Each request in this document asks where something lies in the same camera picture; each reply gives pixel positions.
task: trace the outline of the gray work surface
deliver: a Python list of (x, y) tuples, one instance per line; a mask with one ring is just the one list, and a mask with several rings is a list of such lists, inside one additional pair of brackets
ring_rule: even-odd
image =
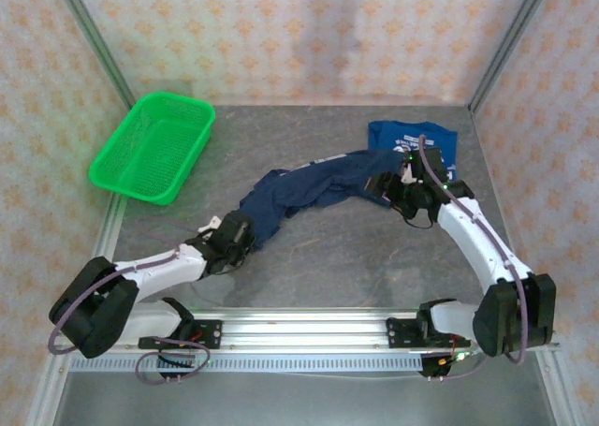
[(521, 367), (492, 359), (443, 384), (419, 375), (349, 376), (204, 373), (150, 387), (133, 374), (70, 374), (54, 425), (554, 424), (534, 353)]
[[(217, 107), (212, 138), (180, 195), (167, 207), (127, 202), (115, 259), (166, 251), (193, 234), (156, 222), (157, 216), (189, 228), (239, 207), (270, 169), (367, 148), (373, 120), (431, 121), (459, 132), (458, 174), (474, 190), (485, 216), (503, 237), (474, 125), (462, 107)], [(416, 223), (426, 225), (425, 215)], [(282, 228), (243, 267), (168, 290), (188, 307), (397, 307), (457, 298), (479, 303), (482, 290), (451, 238), (438, 226), (410, 228), (390, 209), (351, 198), (308, 209)]]

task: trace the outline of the plastic basket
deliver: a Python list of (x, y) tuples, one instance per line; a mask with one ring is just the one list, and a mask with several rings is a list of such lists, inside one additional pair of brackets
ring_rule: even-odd
[(140, 99), (90, 167), (104, 189), (167, 205), (210, 138), (216, 118), (205, 101), (167, 92)]

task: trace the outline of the navy cloth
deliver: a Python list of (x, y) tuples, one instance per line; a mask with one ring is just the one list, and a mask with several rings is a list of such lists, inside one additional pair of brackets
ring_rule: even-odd
[(458, 179), (456, 154), (458, 133), (433, 122), (407, 124), (396, 120), (376, 120), (368, 124), (368, 148), (371, 150), (396, 150), (407, 152), (418, 149), (418, 137), (427, 137), (427, 147), (439, 147), (449, 179)]
[(326, 207), (358, 196), (382, 206), (388, 202), (364, 190), (371, 176), (399, 172), (403, 154), (363, 150), (314, 161), (295, 170), (271, 170), (240, 201), (240, 212), (254, 219), (256, 248), (279, 230), (281, 221), (311, 206)]

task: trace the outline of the wall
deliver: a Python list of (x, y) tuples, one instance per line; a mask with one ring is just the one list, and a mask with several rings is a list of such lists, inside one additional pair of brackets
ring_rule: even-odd
[(476, 116), (518, 253), (558, 286), (556, 329), (599, 417), (599, 0), (545, 0)]
[(470, 101), (522, 0), (84, 0), (137, 96)]
[(62, 0), (0, 0), (0, 411), (23, 424), (48, 312), (93, 252), (108, 194), (87, 168), (124, 105)]

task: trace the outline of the patterned wallpaper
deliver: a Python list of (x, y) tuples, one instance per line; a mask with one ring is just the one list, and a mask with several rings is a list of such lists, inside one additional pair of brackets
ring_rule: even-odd
[(0, 422), (19, 425), (105, 215), (87, 168), (125, 111), (62, 0), (0, 0), (0, 25)]
[(518, 253), (558, 286), (556, 329), (599, 418), (599, 0), (545, 0), (476, 116)]
[(522, 0), (84, 0), (137, 96), (470, 101)]

